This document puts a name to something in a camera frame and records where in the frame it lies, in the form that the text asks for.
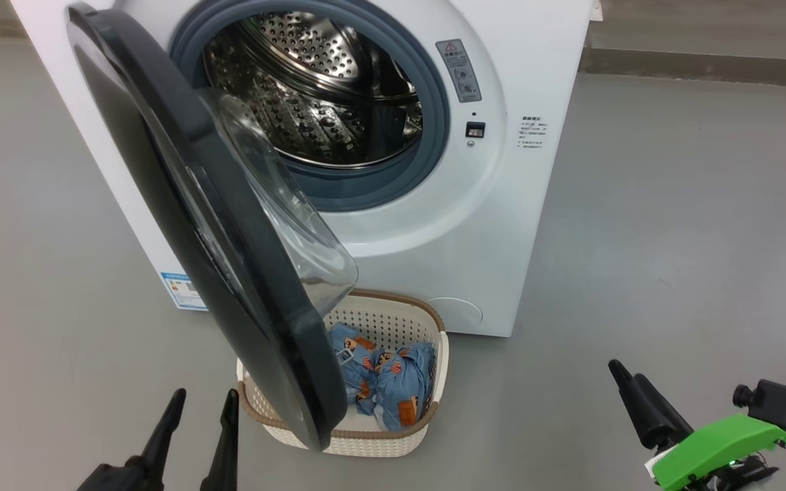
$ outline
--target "washing machine door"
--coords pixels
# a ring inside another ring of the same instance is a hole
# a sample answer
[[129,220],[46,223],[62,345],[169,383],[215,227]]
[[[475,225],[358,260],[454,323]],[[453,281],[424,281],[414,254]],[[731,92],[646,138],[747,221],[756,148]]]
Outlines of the washing machine door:
[[322,450],[346,413],[322,319],[353,259],[238,99],[188,86],[133,18],[76,4],[69,39],[132,177],[250,376]]

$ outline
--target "blue clothing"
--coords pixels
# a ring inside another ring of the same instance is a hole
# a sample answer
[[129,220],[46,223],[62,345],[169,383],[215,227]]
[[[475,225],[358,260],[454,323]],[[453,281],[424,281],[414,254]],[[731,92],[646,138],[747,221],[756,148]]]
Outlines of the blue clothing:
[[359,414],[372,414],[378,385],[375,371],[375,343],[363,338],[356,329],[336,323],[330,329],[330,341],[341,363],[347,403],[356,404]]
[[431,395],[435,348],[431,343],[418,342],[396,352],[378,355],[375,417],[388,432],[398,432],[415,425]]

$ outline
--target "gray sticker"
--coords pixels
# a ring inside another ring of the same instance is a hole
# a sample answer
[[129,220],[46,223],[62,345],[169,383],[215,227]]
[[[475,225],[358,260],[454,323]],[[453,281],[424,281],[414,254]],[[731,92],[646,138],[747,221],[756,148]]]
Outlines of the gray sticker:
[[469,55],[465,52],[463,41],[447,40],[438,41],[436,48],[445,60],[450,72],[450,80],[456,89],[456,96],[460,102],[477,102],[481,100],[481,89],[478,88],[478,79],[471,68]]

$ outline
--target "basket rim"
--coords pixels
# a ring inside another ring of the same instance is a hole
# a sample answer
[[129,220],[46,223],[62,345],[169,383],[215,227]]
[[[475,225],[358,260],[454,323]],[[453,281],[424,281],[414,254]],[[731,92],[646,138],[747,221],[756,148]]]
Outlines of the basket rim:
[[[420,308],[424,310],[430,317],[433,317],[434,322],[436,323],[436,327],[439,329],[439,332],[445,331],[445,323],[443,322],[441,315],[436,312],[436,310],[430,304],[427,304],[425,301],[420,301],[420,299],[416,299],[413,297],[409,297],[406,295],[399,295],[398,293],[387,293],[387,292],[378,292],[375,290],[363,290],[363,289],[353,289],[351,296],[358,296],[358,297],[365,297],[365,298],[374,298],[374,299],[386,299],[386,301],[397,301],[400,303],[406,303],[412,305],[413,307]],[[238,402],[241,404],[242,408],[244,408],[244,412],[247,413],[254,421],[261,423],[263,426],[271,426],[274,428],[278,428],[281,430],[290,431],[290,428],[284,424],[284,422],[280,419],[272,419],[271,417],[266,417],[259,413],[256,409],[250,405],[250,399],[247,397],[246,386],[244,385],[243,380],[238,381]],[[400,439],[400,438],[407,438],[417,432],[420,432],[424,429],[425,426],[430,423],[430,419],[433,419],[435,416],[436,411],[439,410],[439,401],[432,401],[430,403],[430,407],[426,411],[423,417],[421,417],[420,421],[418,421],[414,426],[409,426],[407,429],[398,431],[398,432],[358,432],[353,430],[333,430],[332,431],[332,438],[356,438],[356,439]]]

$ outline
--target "plastic basket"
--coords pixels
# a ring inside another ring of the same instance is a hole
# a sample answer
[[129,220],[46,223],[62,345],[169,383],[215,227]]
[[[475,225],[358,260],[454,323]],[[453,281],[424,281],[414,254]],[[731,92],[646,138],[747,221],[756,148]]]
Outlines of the plastic basket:
[[[448,368],[448,341],[445,324],[439,314],[427,303],[392,293],[355,290],[325,317],[327,329],[336,323],[346,323],[362,332],[378,348],[401,348],[412,342],[432,342],[436,347],[433,367],[433,397],[424,408],[424,416],[401,432],[372,430],[371,417],[356,413],[356,407],[347,408],[347,416],[332,433],[330,447],[324,452],[353,457],[400,457],[411,453],[426,435],[430,420],[439,410],[439,401],[445,391]],[[236,367],[238,395],[247,414],[262,423],[272,437],[293,447],[305,448],[302,442],[287,429],[275,410],[259,391],[241,360]]]

